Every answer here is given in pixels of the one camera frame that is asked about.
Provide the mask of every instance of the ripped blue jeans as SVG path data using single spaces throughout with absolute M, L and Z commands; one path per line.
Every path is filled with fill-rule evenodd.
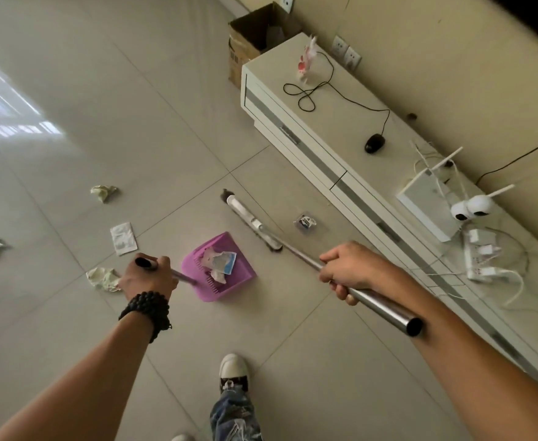
M 224 390 L 210 413 L 214 441 L 263 441 L 255 407 L 240 387 Z

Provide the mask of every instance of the mouse cable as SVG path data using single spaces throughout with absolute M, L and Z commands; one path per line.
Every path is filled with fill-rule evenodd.
M 348 97 L 345 97 L 339 90 L 337 90 L 334 87 L 334 85 L 332 85 L 332 83 L 330 83 L 330 81 L 332 80 L 332 76 L 334 75 L 334 65 L 332 64 L 332 62 L 330 61 L 330 59 L 328 58 L 328 56 L 325 53 L 323 53 L 322 51 L 318 51 L 318 54 L 322 54 L 326 58 L 326 60 L 327 60 L 328 64 L 330 65 L 330 67 L 332 68 L 332 71 L 330 72 L 330 77 L 328 78 L 328 80 L 327 81 L 321 81 L 319 84 L 317 84 L 317 86 L 315 88 L 311 88 L 311 89 L 307 89 L 307 90 L 302 89 L 301 87 L 297 86 L 294 83 L 285 83 L 283 85 L 283 92 L 285 94 L 289 95 L 289 96 L 299 96 L 299 95 L 303 94 L 303 96 L 301 96 L 298 99 L 298 108 L 300 110 L 302 110 L 302 111 L 305 111 L 306 113 L 311 113 L 312 111 L 316 110 L 316 103 L 314 103 L 314 100 L 312 99 L 311 95 L 318 88 L 321 88 L 324 85 L 330 85 L 330 87 L 333 90 L 335 90 L 339 94 L 339 96 L 341 96 L 344 100 L 347 100 L 347 101 L 349 101 L 351 103 L 354 103 L 355 105 L 359 105 L 360 107 L 363 107 L 364 109 L 369 110 L 369 111 L 387 111 L 387 117 L 385 118 L 385 122 L 383 123 L 383 128 L 381 129 L 381 133 L 380 133 L 380 134 L 383 134 L 383 131 L 385 130 L 385 124 L 387 123 L 387 120 L 390 118 L 391 110 L 389 108 L 385 108 L 385 109 L 382 109 L 382 110 L 377 110 L 375 108 L 369 108 L 368 106 L 365 106 L 362 103 L 355 102 L 354 100 L 351 100 Z M 287 90 L 288 86 L 292 86 L 294 88 L 297 88 L 298 92 L 293 93 L 293 92 L 291 92 L 291 89 L 290 89 L 290 91 L 288 91 Z M 304 99 L 308 99 L 312 103 L 312 108 L 311 109 L 306 109 L 306 108 L 302 107 L 301 103 L 302 103 L 302 100 L 304 100 Z
M 518 156 L 515 160 L 508 162 L 505 166 L 500 167 L 499 169 L 495 169 L 495 170 L 492 170 L 492 171 L 485 172 L 483 175 L 481 175 L 479 178 L 477 178 L 477 181 L 475 181 L 476 186 L 479 185 L 479 181 L 481 181 L 481 178 L 483 178 L 484 176 L 489 175 L 490 173 L 495 173 L 497 171 L 499 172 L 500 170 L 505 169 L 509 165 L 514 164 L 516 161 L 521 160 L 523 157 L 528 156 L 531 153 L 536 152 L 537 150 L 538 150 L 538 147 L 535 147 L 532 150 L 530 150 L 529 152 L 526 152 L 525 154 L 523 154 L 522 156 Z

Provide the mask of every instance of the security camera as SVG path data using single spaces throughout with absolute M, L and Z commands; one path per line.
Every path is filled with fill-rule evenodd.
M 514 188 L 514 184 L 487 195 L 475 195 L 469 200 L 458 202 L 451 207 L 451 215 L 458 221 L 467 221 L 476 216 L 488 215 L 494 206 L 494 200 L 492 198 L 512 188 Z

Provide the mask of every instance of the leg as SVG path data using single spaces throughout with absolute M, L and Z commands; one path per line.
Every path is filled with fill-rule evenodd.
M 222 360 L 220 392 L 210 414 L 214 441 L 263 441 L 247 394 L 248 369 L 242 357 L 227 355 Z

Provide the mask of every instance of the computer mouse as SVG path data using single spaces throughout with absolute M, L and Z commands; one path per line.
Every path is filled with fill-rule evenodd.
M 365 144 L 365 151 L 372 155 L 377 150 L 382 148 L 383 144 L 385 144 L 385 138 L 379 133 L 376 133 L 367 140 L 367 143 Z

